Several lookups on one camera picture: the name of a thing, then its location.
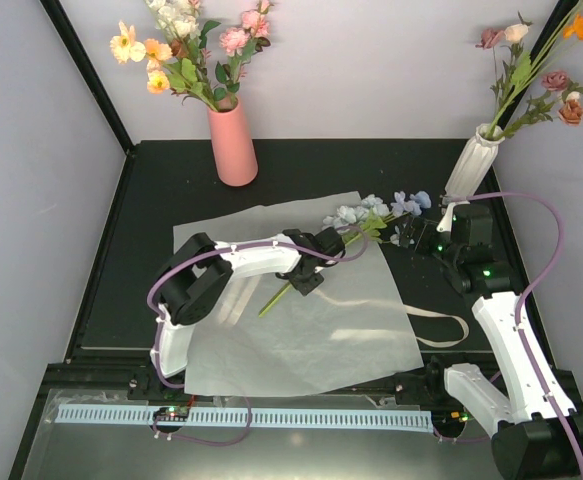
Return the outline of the blue hydrangea stem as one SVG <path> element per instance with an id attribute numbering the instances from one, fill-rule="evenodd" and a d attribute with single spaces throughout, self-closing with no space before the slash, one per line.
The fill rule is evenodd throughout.
<path id="1" fill-rule="evenodd" d="M 336 213 L 323 220 L 323 227 L 334 227 L 344 237 L 345 245 L 362 239 L 362 234 L 348 229 L 357 225 L 371 240 L 382 242 L 380 234 L 387 226 L 405 216 L 420 216 L 432 206 L 425 191 L 407 195 L 403 191 L 394 193 L 393 201 L 385 203 L 375 194 L 370 194 L 357 206 L 341 206 Z"/>

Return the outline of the white wrapping paper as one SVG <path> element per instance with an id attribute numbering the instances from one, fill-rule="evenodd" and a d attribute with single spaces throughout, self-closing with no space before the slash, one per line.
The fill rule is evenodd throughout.
<path id="1" fill-rule="evenodd" d="M 307 296 L 272 274 L 231 281 L 192 336 L 185 390 L 196 395 L 294 397 L 415 370 L 418 342 L 380 246 L 327 269 Z"/>

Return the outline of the cream ribbon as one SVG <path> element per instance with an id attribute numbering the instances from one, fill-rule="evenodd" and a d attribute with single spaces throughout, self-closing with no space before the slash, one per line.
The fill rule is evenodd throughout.
<path id="1" fill-rule="evenodd" d="M 410 352 L 449 348 L 468 336 L 464 318 L 406 304 L 386 267 L 344 265 L 323 276 L 309 295 L 292 290 L 263 316 L 258 310 L 282 282 L 271 274 L 237 280 L 222 295 L 210 324 L 232 342 L 285 353 Z"/>

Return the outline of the mauve brown rose stem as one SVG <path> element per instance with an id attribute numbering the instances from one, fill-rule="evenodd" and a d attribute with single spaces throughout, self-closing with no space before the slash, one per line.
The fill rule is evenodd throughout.
<path id="1" fill-rule="evenodd" d="M 542 122 L 560 120 L 568 126 L 579 126 L 583 120 L 583 86 L 563 70 L 547 73 L 540 80 L 544 92 L 526 100 L 525 111 L 492 140 L 512 138 L 520 129 Z"/>

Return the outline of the pink cream rose stem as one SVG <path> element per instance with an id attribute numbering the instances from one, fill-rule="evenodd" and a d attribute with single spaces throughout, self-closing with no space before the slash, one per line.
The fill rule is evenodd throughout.
<path id="1" fill-rule="evenodd" d="M 494 117 L 481 135 L 490 141 L 503 136 L 497 133 L 498 123 L 511 105 L 522 81 L 528 77 L 531 68 L 530 53 L 524 48 L 523 40 L 533 25 L 517 12 L 516 23 L 507 27 L 488 27 L 482 31 L 478 49 L 492 53 L 494 83 L 490 89 L 495 96 Z"/>

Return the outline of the orange poppy stem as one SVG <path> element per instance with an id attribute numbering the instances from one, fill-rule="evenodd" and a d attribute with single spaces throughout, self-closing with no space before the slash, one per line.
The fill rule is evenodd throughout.
<path id="1" fill-rule="evenodd" d="M 558 21 L 558 25 L 550 29 L 549 37 L 538 53 L 533 54 L 524 46 L 524 48 L 530 53 L 530 73 L 528 74 L 528 77 L 522 81 L 518 93 L 515 95 L 507 110 L 513 107 L 517 98 L 525 95 L 525 91 L 533 83 L 537 82 L 540 84 L 543 75 L 557 71 L 553 68 L 557 59 L 564 55 L 570 47 L 579 43 L 583 43 L 583 1 L 577 1 L 574 6 L 569 8 L 566 16 Z M 503 126 L 501 124 L 501 118 L 498 123 L 498 126 L 501 129 L 517 119 L 516 118 Z"/>

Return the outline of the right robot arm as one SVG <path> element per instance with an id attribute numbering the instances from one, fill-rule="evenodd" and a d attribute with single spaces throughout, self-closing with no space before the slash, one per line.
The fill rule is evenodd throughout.
<path id="1" fill-rule="evenodd" d="M 458 401 L 487 434 L 504 479 L 583 477 L 583 413 L 560 386 L 526 313 L 522 287 L 492 245 L 484 205 L 449 205 L 438 222 L 407 215 L 397 244 L 439 262 L 453 289 L 470 303 L 495 357 L 498 389 L 471 363 L 433 358 L 425 388 L 438 402 Z"/>

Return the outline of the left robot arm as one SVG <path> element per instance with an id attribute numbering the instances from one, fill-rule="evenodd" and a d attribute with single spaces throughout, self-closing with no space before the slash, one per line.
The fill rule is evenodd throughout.
<path id="1" fill-rule="evenodd" d="M 321 271 L 342 261 L 345 253 L 344 240 L 332 227 L 317 234 L 286 229 L 237 243 L 193 235 L 162 267 L 147 294 L 158 326 L 150 351 L 152 389 L 164 399 L 184 391 L 194 327 L 212 312 L 231 282 L 273 274 L 306 296 L 324 281 Z"/>

